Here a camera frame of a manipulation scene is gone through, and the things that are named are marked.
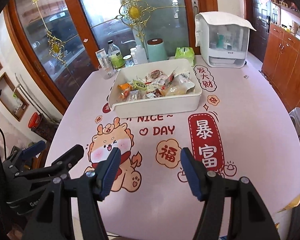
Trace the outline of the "white orange snack packet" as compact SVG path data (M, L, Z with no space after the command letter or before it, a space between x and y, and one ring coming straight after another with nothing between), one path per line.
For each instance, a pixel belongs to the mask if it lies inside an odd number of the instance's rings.
M123 99L127 98L130 94L130 91L133 90L132 85L129 83L118 85L118 88L121 90L121 98Z

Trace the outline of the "green pastry packet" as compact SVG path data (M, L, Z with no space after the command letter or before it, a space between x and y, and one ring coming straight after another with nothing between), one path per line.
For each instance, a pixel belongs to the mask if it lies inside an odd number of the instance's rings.
M135 89L137 89L137 90L143 90L143 91L147 90L147 86L142 81L133 80L133 84L134 84Z

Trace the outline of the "dark red snack packet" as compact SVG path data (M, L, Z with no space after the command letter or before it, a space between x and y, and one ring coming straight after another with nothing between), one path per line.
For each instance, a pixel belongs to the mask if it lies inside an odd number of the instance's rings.
M163 74L163 72L161 70L154 70L152 72L149 73L149 78L150 79L157 79L159 76L161 76Z

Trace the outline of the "popcorn clear bag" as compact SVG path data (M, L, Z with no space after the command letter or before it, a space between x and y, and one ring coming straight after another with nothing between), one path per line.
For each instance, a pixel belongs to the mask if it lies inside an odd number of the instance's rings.
M164 96L185 95L189 90L193 90L195 84L191 81L189 73L181 73L175 76L170 85L162 92Z

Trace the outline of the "large clear pastry packet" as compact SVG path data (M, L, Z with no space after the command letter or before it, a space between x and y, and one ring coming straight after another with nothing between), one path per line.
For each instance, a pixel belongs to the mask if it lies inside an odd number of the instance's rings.
M132 90L126 98L126 102L141 100L144 97L144 92L141 90Z

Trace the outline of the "red container lid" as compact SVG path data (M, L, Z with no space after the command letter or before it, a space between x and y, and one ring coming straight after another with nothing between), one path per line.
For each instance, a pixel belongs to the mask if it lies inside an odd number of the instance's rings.
M37 128L40 124L40 121L42 119L42 115L35 112L33 113L33 115L31 116L29 123L28 123L28 128L29 129L33 129L33 128Z

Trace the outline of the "clear drinking glass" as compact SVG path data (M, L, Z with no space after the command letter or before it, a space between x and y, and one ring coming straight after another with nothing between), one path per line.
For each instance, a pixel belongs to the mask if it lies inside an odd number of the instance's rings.
M113 77L116 74L116 70L113 68L113 66L108 66L108 67L99 66L98 71L100 72L100 75L105 80Z

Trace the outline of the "glass bottle green label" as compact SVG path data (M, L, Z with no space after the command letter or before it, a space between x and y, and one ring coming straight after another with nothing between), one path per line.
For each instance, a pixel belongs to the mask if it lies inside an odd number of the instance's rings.
M115 69L120 69L125 66L125 61L123 59L121 50L116 46L113 40L108 41L108 56L110 58L111 64Z

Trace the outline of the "small glass jar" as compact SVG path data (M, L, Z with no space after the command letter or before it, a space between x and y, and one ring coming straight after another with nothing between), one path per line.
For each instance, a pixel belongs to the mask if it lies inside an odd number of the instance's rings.
M126 55L123 57L124 59L124 62L125 62L125 67L131 67L131 66L134 66L134 60L133 60L133 57L132 55Z

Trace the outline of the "white squeeze bottle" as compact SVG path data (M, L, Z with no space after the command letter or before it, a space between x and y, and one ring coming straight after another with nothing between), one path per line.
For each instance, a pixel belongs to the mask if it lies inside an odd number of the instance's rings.
M146 51L145 48L143 48L143 46L141 45L136 46L135 55L138 64L148 63Z

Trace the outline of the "small white pill bottle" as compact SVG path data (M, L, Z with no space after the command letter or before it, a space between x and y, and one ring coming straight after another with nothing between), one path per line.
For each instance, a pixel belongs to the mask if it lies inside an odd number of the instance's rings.
M133 58L134 64L138 64L138 58L137 58L137 55L136 55L136 47L130 48L130 54Z

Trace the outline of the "white plastic storage bin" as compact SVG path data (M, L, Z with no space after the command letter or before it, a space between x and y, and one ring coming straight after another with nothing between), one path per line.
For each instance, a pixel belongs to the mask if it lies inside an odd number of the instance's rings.
M118 117L134 118L194 111L201 95L189 61L176 59L121 69L108 104Z

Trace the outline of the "teal canister brown lid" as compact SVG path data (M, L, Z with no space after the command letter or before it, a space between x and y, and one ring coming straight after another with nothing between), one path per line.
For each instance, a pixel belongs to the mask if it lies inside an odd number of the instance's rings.
M165 61L168 59L164 41L162 38L154 38L148 40L147 51L150 62Z

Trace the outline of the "wooden cabinet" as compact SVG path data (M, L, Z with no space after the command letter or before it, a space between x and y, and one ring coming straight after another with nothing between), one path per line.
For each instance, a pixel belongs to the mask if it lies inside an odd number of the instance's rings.
M262 73L287 111L300 107L300 40L271 24Z

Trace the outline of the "green tissue pack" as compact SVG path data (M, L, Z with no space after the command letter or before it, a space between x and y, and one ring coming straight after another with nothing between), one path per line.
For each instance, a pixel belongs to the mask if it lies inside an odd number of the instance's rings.
M177 47L175 51L175 59L187 59L193 67L195 63L195 53L191 47Z

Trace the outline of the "white countertop appliance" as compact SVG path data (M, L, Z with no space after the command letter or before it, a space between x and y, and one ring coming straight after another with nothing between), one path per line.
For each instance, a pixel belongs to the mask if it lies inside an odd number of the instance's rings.
M200 54L210 67L242 68L251 29L239 25L209 25L200 19Z

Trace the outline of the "white cloth on appliance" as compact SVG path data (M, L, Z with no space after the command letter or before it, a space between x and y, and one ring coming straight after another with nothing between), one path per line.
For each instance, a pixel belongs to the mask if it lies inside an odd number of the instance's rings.
M208 12L200 12L194 17L195 22L195 39L196 39L196 47L200 46L199 41L199 32L200 32L200 19L203 18L207 24L209 25L239 25L240 27L246 27L253 31L256 29L252 26L252 24L237 15L230 14L228 12L222 11L208 11Z

